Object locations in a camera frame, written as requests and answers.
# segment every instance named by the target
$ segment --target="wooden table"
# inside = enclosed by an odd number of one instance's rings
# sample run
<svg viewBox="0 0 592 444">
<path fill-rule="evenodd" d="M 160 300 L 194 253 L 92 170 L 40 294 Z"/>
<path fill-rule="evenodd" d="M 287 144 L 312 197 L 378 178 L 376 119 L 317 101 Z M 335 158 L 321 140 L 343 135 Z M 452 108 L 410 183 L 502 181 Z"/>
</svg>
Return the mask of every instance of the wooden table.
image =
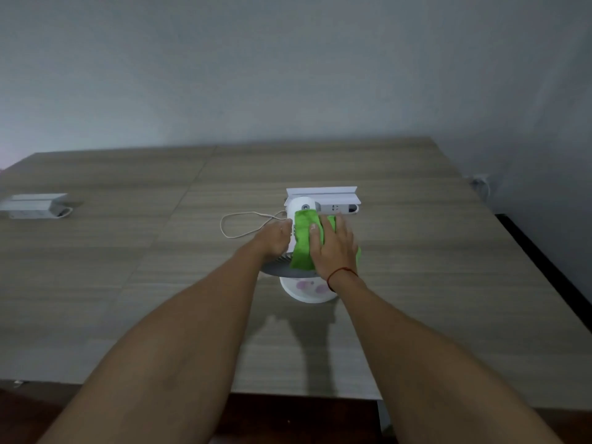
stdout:
<svg viewBox="0 0 592 444">
<path fill-rule="evenodd" d="M 592 335 L 428 138 L 35 154 L 2 195 L 67 192 L 63 220 L 0 218 L 0 378 L 83 382 L 162 301 L 245 239 L 223 214 L 357 185 L 360 274 L 537 407 L 592 409 Z M 237 217 L 229 233 L 259 225 Z M 340 301 L 261 275 L 233 391 L 379 398 Z"/>
</svg>

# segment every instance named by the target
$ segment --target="green cloth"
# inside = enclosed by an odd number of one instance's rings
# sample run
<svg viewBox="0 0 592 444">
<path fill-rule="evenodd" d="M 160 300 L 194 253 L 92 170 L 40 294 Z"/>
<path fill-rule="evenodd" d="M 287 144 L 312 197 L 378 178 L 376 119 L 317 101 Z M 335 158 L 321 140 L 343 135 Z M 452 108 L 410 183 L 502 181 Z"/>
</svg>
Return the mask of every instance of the green cloth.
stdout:
<svg viewBox="0 0 592 444">
<path fill-rule="evenodd" d="M 333 230 L 335 230 L 335 216 L 328 216 L 327 219 L 331 223 Z M 316 210 L 307 209 L 299 210 L 294 215 L 294 236 L 296 238 L 296 245 L 292 253 L 292 262 L 290 268 L 302 269 L 305 271 L 314 271 L 315 264 L 310 257 L 310 245 L 308 243 L 308 231 L 310 225 L 315 223 L 319 227 L 321 235 L 321 243 L 324 243 L 324 231 L 319 219 L 319 214 Z M 356 261 L 360 257 L 361 250 L 358 249 L 356 254 Z"/>
</svg>

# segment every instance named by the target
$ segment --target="dark floor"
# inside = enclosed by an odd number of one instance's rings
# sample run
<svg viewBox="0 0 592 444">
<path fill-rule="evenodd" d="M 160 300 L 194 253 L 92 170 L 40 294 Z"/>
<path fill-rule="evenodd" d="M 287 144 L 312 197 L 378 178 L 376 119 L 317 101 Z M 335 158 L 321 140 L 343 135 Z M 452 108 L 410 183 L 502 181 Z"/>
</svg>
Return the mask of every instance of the dark floor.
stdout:
<svg viewBox="0 0 592 444">
<path fill-rule="evenodd" d="M 61 406 L 0 389 L 0 443 L 33 444 Z M 544 410 L 566 444 L 592 442 L 592 413 Z M 211 443 L 395 443 L 373 401 L 232 394 Z"/>
</svg>

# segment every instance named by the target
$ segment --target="red string bracelet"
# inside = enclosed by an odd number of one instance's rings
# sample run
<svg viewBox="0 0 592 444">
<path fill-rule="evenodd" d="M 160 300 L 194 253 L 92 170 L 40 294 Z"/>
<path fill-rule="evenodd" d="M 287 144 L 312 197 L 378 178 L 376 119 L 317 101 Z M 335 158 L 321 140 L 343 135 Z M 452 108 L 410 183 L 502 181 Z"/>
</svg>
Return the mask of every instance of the red string bracelet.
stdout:
<svg viewBox="0 0 592 444">
<path fill-rule="evenodd" d="M 335 293 L 335 290 L 334 290 L 333 288 L 331 288 L 331 285 L 329 285 L 329 279 L 330 279 L 331 277 L 333 277 L 333 274 L 335 274 L 337 271 L 341 271 L 342 269 L 344 269 L 345 271 L 350 271 L 350 273 L 353 273 L 353 274 L 355 274 L 355 275 L 356 275 L 356 277 L 359 277 L 359 276 L 358 276 L 358 273 L 356 273 L 356 272 L 355 272 L 353 269 L 351 269 L 351 268 L 348 268 L 347 266 L 342 266 L 341 268 L 337 268 L 335 271 L 333 271 L 333 272 L 332 272 L 332 273 L 329 275 L 329 277 L 327 277 L 327 286 L 329 287 L 329 290 L 333 291 L 334 293 Z"/>
</svg>

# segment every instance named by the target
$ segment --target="black baseboard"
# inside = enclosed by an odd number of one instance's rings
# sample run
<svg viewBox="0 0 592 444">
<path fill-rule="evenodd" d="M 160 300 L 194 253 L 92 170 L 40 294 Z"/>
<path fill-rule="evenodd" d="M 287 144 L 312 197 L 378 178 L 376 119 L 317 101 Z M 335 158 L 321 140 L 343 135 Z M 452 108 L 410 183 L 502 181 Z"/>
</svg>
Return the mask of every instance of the black baseboard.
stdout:
<svg viewBox="0 0 592 444">
<path fill-rule="evenodd" d="M 507 215 L 496 215 L 496 217 L 510 235 L 512 235 L 516 243 L 526 252 L 530 260 L 533 261 L 536 267 L 543 273 L 551 285 L 553 285 L 553 288 L 557 290 L 565 303 L 592 333 L 592 304 L 589 300 L 553 265 L 544 253 L 530 241 L 524 232 Z"/>
</svg>

